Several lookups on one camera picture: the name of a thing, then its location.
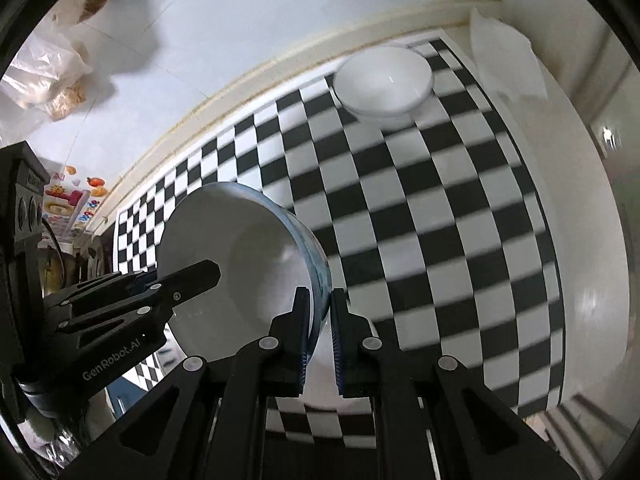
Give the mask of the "white bowl blue rim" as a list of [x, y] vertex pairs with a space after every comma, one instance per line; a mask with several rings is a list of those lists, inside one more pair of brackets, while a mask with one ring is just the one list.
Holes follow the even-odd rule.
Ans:
[[358, 52], [340, 66], [333, 79], [342, 107], [360, 122], [383, 130], [410, 126], [433, 84], [434, 73], [426, 58], [393, 44]]

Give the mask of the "clear plastic bag with eggs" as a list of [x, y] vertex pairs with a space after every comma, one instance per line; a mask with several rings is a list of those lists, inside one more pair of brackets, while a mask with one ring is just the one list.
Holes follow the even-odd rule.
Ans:
[[1, 92], [23, 110], [39, 108], [56, 122], [85, 102], [82, 78], [92, 73], [88, 53], [68, 36], [107, 0], [58, 0], [17, 51]]

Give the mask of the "white crumpled tissue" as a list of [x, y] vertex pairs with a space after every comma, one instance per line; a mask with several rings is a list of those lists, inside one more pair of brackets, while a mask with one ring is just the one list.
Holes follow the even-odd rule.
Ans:
[[496, 18], [485, 18], [474, 8], [470, 40], [480, 82], [487, 90], [510, 101], [548, 99], [538, 58], [526, 36]]

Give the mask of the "stainless steel pot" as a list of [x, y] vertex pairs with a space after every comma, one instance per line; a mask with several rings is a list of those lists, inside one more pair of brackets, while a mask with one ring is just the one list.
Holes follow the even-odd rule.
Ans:
[[66, 284], [66, 264], [62, 252], [48, 242], [41, 242], [37, 248], [37, 262], [42, 296], [61, 290]]

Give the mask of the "black gas stove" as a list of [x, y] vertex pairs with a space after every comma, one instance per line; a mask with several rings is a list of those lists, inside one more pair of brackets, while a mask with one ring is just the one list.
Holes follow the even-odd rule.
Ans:
[[88, 282], [113, 272], [112, 248], [100, 238], [95, 238], [75, 255], [78, 282]]

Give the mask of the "colourful wall sticker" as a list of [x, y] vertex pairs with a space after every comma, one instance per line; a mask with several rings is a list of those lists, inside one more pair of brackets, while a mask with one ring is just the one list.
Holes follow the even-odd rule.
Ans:
[[43, 217], [59, 240], [73, 240], [96, 218], [110, 190], [84, 168], [46, 161], [50, 181], [44, 187]]

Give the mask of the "black white checkered mat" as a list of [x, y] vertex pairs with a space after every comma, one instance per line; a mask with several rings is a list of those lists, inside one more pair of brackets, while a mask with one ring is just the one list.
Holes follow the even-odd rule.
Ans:
[[408, 45], [435, 75], [409, 127], [357, 120], [324, 64], [234, 113], [142, 188], [117, 216], [116, 269], [156, 266], [179, 203], [206, 183], [240, 182], [314, 232], [334, 284], [409, 356], [455, 356], [522, 417], [554, 408], [565, 316], [534, 180], [454, 43]]

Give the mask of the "white bowl with blue dots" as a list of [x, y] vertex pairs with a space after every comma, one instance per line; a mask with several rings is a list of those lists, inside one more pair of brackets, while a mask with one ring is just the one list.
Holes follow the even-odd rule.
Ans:
[[309, 341], [318, 341], [331, 271], [314, 233], [292, 212], [239, 183], [203, 185], [165, 222], [157, 274], [164, 278], [202, 260], [216, 263], [218, 284], [180, 304], [169, 321], [185, 354], [209, 361], [232, 356], [292, 309], [299, 287], [310, 293]]

